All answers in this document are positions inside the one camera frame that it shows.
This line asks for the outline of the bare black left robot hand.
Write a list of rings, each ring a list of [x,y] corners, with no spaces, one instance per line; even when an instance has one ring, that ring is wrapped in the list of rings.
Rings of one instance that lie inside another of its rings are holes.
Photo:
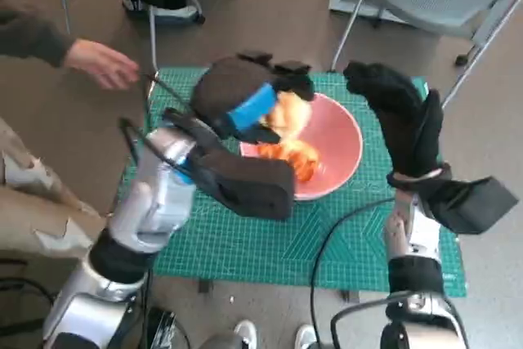
[[[243,51],[214,62],[195,85],[193,113],[222,139],[278,144],[295,139],[311,119],[311,67],[298,60]]]

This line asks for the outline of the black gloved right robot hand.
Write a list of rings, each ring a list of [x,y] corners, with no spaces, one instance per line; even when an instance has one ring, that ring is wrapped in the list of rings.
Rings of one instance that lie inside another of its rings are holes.
[[[423,98],[411,78],[378,63],[352,61],[343,75],[347,90],[362,96],[378,118],[395,173],[419,178],[441,168],[438,91]]]

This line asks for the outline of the person's hand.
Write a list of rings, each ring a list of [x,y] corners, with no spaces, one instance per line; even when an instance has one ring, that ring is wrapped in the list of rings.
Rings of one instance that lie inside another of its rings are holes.
[[[68,50],[63,66],[83,71],[103,88],[124,90],[139,79],[137,63],[104,44],[77,39]]]

